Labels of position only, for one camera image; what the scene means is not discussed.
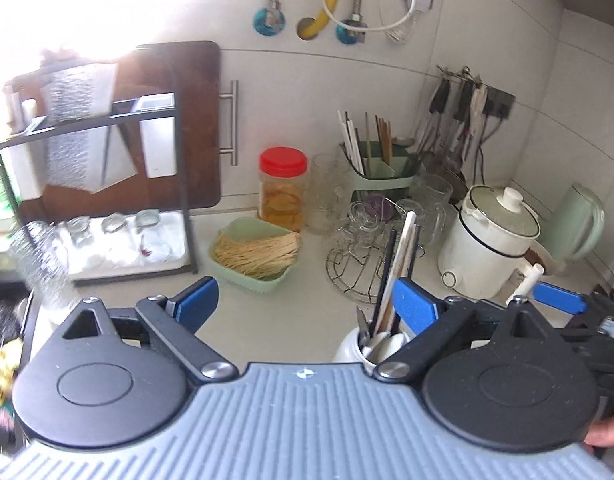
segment white lid knob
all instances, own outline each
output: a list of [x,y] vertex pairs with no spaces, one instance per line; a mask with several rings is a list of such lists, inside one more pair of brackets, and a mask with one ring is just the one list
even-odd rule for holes
[[523,196],[511,187],[506,187],[501,195],[496,197],[498,203],[512,213],[520,213],[523,208]]

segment brown cutting board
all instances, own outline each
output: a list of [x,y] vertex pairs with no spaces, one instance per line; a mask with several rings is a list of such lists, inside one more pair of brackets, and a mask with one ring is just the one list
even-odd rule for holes
[[[189,205],[190,208],[216,205],[221,197],[218,139],[220,48],[212,41],[148,46],[159,54],[135,50],[117,61],[119,70],[114,101],[173,92],[165,62],[159,56],[168,60],[178,79],[176,99],[181,108]],[[30,92],[26,97],[41,100],[40,95],[34,94]],[[138,174],[94,194],[47,186],[41,198],[21,204],[24,220],[60,221],[81,215],[100,217],[113,212],[135,213],[147,208],[179,208],[178,176],[146,176],[138,123],[125,124],[122,135]]]

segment ribbed surface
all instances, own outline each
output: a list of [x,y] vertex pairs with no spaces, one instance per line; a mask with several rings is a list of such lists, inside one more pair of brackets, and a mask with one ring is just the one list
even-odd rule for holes
[[1,480],[611,477],[579,446],[539,455],[473,446],[431,420],[408,387],[378,383],[359,365],[261,364],[200,388],[180,418],[135,446],[69,453],[34,442],[0,472]]

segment yellow hose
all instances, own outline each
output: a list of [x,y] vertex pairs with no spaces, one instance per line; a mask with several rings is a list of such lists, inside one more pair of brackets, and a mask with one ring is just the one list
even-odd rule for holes
[[[336,10],[336,4],[338,3],[338,0],[325,1],[327,2],[327,8],[329,8],[331,12],[334,12],[334,10]],[[303,28],[302,30],[297,31],[298,37],[302,40],[312,40],[319,34],[319,32],[323,28],[327,27],[328,23],[329,17],[327,16],[327,14],[325,14],[325,11],[321,9],[321,12],[318,13],[318,16],[313,22],[311,22],[307,27]]]

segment jar with red lid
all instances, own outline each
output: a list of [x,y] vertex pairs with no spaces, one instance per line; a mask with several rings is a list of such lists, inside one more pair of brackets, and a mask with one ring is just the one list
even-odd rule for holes
[[258,216],[265,222],[300,231],[304,223],[307,157],[300,150],[277,146],[260,154],[258,167]]

